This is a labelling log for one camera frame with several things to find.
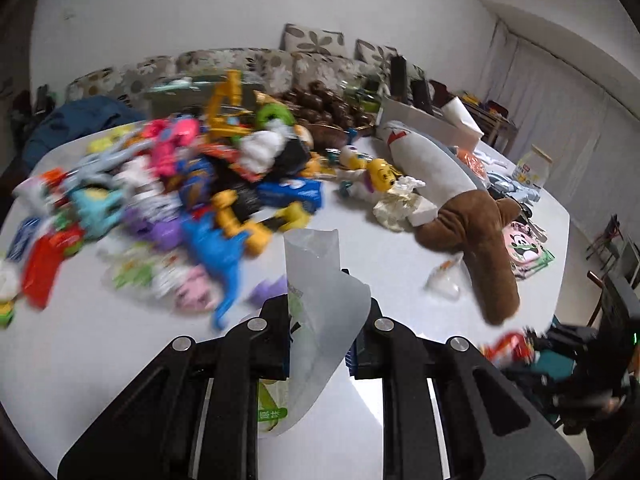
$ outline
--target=plush dog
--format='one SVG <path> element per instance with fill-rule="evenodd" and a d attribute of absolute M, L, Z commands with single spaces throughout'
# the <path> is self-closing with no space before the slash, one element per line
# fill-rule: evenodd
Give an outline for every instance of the plush dog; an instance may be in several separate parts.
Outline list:
<path fill-rule="evenodd" d="M 393 164 L 424 181 L 418 193 L 439 208 L 435 220 L 418 227 L 418 242 L 432 251 L 464 251 L 484 318 L 501 324 L 513 316 L 520 297 L 502 229 L 520 214 L 518 203 L 491 198 L 481 180 L 431 137 L 397 121 L 379 128 L 378 135 Z"/>

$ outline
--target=jar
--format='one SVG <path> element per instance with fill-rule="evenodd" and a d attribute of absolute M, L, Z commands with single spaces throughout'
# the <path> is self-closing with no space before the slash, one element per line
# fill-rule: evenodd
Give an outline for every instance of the jar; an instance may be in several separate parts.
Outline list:
<path fill-rule="evenodd" d="M 532 144 L 531 149 L 518 161 L 511 177 L 523 186 L 541 189 L 549 178 L 553 163 L 550 156 Z"/>

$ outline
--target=metal screw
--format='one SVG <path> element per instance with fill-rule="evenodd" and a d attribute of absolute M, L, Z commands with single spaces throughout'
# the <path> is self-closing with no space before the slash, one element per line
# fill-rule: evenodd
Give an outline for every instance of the metal screw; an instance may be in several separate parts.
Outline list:
<path fill-rule="evenodd" d="M 267 322 L 261 317 L 253 317 L 247 322 L 246 326 L 249 330 L 260 332 L 260 330 L 267 328 Z"/>
<path fill-rule="evenodd" d="M 394 329 L 394 322 L 386 317 L 379 317 L 373 322 L 373 326 L 382 332 L 389 332 Z"/>
<path fill-rule="evenodd" d="M 174 339 L 174 342 L 171 343 L 171 348 L 178 352 L 184 352 L 185 350 L 189 349 L 190 346 L 191 339 L 185 336 L 177 337 L 176 339 Z"/>
<path fill-rule="evenodd" d="M 466 352 L 469 350 L 469 341 L 467 341 L 463 337 L 455 337 L 451 340 L 451 348 L 457 350 L 458 352 Z"/>

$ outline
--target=sofa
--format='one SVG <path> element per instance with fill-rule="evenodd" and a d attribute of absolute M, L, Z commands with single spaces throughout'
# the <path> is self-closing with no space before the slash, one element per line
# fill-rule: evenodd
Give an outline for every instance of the sofa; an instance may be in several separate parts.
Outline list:
<path fill-rule="evenodd" d="M 292 85 L 304 87 L 316 79 L 338 90 L 342 81 L 361 76 L 388 79 L 388 60 L 398 51 L 364 40 L 356 42 L 357 59 L 348 57 L 344 35 L 321 29 L 287 24 L 282 49 L 216 48 L 191 50 L 176 57 L 148 57 L 137 64 L 107 67 L 79 77 L 66 87 L 65 101 L 93 95 L 105 95 L 125 102 L 132 108 L 146 110 L 144 92 L 158 80 L 181 75 L 205 75 L 229 68 L 260 76 L 265 90 L 277 94 Z M 424 70 L 407 64 L 407 85 L 411 79 L 424 79 Z"/>

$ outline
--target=green sticker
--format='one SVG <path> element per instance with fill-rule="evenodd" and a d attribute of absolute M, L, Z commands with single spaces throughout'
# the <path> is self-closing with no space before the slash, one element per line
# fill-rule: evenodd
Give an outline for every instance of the green sticker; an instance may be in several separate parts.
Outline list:
<path fill-rule="evenodd" d="M 276 410 L 258 410 L 258 422 L 267 420 L 277 420 L 287 416 L 286 408 L 277 408 Z"/>

